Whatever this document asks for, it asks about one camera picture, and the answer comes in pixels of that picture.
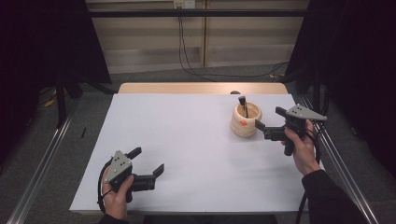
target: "white sheet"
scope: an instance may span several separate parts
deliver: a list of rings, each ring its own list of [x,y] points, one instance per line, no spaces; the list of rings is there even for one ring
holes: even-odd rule
[[[129,211],[267,213],[296,211],[302,175],[280,142],[257,131],[242,138],[230,129],[239,95],[116,94],[70,210],[98,212],[99,173],[116,150],[142,147],[133,172],[150,175],[164,163],[155,190],[135,192]],[[279,127],[276,106],[295,105],[291,95],[246,95],[262,109],[262,122]]]

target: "person's right hand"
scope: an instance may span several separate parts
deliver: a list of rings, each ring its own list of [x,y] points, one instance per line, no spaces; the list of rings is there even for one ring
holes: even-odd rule
[[[305,127],[311,132],[314,131],[314,125],[309,119],[306,121]],[[300,138],[297,133],[290,129],[285,129],[285,135],[294,143],[293,158],[297,169],[303,175],[320,170],[320,166],[315,160],[314,143],[312,140],[307,136]]]

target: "gray floor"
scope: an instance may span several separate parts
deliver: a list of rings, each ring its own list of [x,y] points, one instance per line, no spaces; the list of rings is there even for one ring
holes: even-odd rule
[[[271,82],[276,80],[268,76],[245,76],[264,74],[272,68],[272,65],[252,65],[196,69],[196,71],[199,74],[241,76],[210,77],[216,81]],[[280,74],[284,71],[285,67],[282,67],[276,73]],[[113,90],[117,90],[123,82],[207,81],[182,70],[113,75],[112,80],[113,84],[107,86]],[[111,95],[105,95],[87,85],[82,84],[81,87],[84,95],[79,100],[67,97],[68,109],[70,110],[75,105],[76,112],[64,135],[64,140],[54,154],[53,161],[39,186],[39,191],[27,216],[22,218],[24,223],[96,223],[100,218],[100,216],[82,216],[68,210],[112,99]],[[298,98],[293,83],[288,84],[287,88],[293,96]],[[49,96],[44,94],[40,100],[46,101],[48,98]],[[352,134],[347,119],[332,101],[328,118],[326,129],[348,170],[371,205],[378,222],[396,223],[394,214],[396,181],[373,158],[364,140]],[[55,133],[56,124],[56,103],[50,107],[39,105],[32,124],[15,146],[8,161],[3,164],[0,176],[0,223],[7,223],[18,199],[35,174],[35,169]],[[324,153],[322,159],[334,181],[342,186],[342,181],[332,167],[329,156]],[[276,214],[276,219],[278,223],[294,223],[295,213]],[[132,223],[142,223],[142,220],[142,215],[131,215]],[[301,223],[308,223],[307,214],[304,214]]]

